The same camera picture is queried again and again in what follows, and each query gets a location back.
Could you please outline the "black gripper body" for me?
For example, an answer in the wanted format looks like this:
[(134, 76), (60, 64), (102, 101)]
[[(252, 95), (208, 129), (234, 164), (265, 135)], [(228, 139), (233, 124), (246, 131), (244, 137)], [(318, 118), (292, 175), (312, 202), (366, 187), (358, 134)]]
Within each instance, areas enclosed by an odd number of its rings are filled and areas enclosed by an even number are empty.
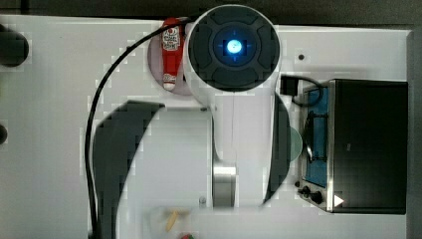
[(281, 89), (282, 95), (296, 96), (298, 94), (299, 79), (294, 76), (281, 76)]

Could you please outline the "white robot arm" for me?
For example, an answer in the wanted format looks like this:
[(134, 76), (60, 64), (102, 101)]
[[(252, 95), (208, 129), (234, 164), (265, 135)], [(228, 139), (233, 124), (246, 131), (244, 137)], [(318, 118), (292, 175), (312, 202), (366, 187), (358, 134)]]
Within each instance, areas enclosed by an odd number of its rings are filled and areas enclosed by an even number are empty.
[(188, 31), (186, 82), (212, 116), (214, 208), (262, 207), (288, 175), (291, 124), (277, 91), (282, 50), (273, 23), (248, 6), (214, 7)]

